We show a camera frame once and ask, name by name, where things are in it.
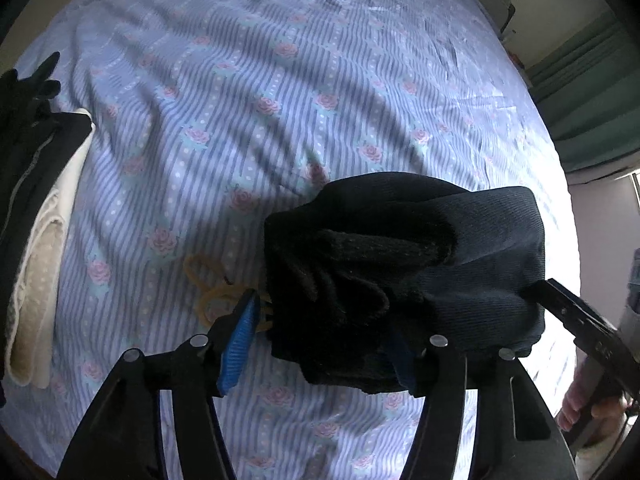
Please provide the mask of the black sweatpants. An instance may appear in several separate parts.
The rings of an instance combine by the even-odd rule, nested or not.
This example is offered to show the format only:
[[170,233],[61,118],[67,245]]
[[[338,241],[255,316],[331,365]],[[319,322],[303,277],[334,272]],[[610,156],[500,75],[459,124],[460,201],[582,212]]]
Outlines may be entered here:
[[262,225],[258,326],[307,382],[416,391],[433,336],[476,361],[527,356],[544,312],[544,222],[525,186],[468,191],[406,172],[328,183]]

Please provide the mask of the folded white garment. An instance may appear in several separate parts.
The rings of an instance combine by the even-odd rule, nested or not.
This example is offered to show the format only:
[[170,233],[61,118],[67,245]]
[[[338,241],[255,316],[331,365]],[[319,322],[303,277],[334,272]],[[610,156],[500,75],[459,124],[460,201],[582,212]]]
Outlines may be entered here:
[[19,386],[47,388],[53,353],[58,279],[82,167],[96,126],[67,163],[43,201],[29,233],[10,299],[1,307],[1,375]]

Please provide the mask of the green curtain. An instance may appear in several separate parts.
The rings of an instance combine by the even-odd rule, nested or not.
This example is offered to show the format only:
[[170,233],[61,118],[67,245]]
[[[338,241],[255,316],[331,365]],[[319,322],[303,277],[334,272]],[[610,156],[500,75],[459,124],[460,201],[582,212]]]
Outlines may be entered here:
[[639,45],[613,12],[527,70],[568,174],[639,153]]

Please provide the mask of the folded black garment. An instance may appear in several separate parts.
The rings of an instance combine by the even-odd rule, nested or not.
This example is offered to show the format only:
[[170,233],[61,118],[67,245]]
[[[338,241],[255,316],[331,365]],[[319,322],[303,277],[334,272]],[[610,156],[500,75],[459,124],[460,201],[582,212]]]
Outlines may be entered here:
[[52,53],[28,77],[1,76],[1,307],[8,303],[18,267],[44,199],[87,140],[92,121],[51,110],[61,91],[52,78]]

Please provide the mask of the blue floral bed cover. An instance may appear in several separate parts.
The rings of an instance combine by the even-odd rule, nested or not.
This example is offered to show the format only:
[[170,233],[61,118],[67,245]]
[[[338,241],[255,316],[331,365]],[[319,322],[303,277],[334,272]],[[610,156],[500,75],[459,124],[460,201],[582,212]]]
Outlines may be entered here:
[[58,282],[51,379],[6,380],[3,428],[55,472],[122,352],[201,326],[183,260],[259,276],[270,212],[322,185],[405,171],[460,188],[523,185],[546,272],[580,263],[559,155],[477,0],[73,0],[17,61],[61,55],[56,106],[96,132]]

